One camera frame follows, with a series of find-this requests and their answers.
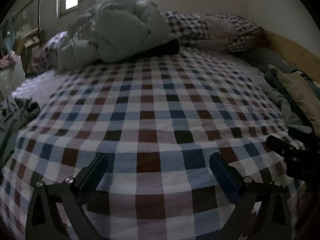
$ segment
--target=checkered bedsheet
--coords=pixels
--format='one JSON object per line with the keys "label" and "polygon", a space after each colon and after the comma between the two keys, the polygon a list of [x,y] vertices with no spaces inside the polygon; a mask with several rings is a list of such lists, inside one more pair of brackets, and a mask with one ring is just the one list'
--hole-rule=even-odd
{"label": "checkered bedsheet", "polygon": [[265,145],[287,136],[280,111],[232,64],[183,48],[64,77],[1,171],[0,214],[17,239],[36,182],[75,176],[96,152],[109,166],[84,210],[108,239],[214,239],[234,209],[208,168],[214,152],[256,181],[300,186]]}

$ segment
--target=bed sheet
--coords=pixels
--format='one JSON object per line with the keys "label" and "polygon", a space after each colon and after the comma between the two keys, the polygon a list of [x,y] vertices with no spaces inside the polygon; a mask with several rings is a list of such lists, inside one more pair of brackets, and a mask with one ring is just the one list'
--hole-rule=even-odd
{"label": "bed sheet", "polygon": [[60,78],[1,171],[0,216],[17,239],[36,182],[75,176],[96,152],[109,165],[84,210],[108,239],[214,239],[234,209],[209,169],[214,152],[243,176],[282,181],[294,206],[300,182],[284,175],[265,140],[298,145],[280,111],[232,62],[181,48]]}

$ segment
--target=metal screw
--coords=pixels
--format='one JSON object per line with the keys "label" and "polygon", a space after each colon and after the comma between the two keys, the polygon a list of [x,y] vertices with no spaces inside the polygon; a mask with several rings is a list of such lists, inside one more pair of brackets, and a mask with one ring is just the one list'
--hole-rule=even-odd
{"label": "metal screw", "polygon": [[37,187],[41,187],[42,185],[43,185],[43,181],[38,181],[36,184]]}
{"label": "metal screw", "polygon": [[67,183],[67,184],[71,184],[71,183],[74,181],[74,178],[73,178],[73,177],[68,177],[68,178],[66,178],[64,181],[65,181],[65,183]]}
{"label": "metal screw", "polygon": [[244,182],[250,184],[252,182],[252,178],[251,177],[244,177]]}
{"label": "metal screw", "polygon": [[275,185],[280,187],[281,186],[281,182],[279,180],[275,180]]}

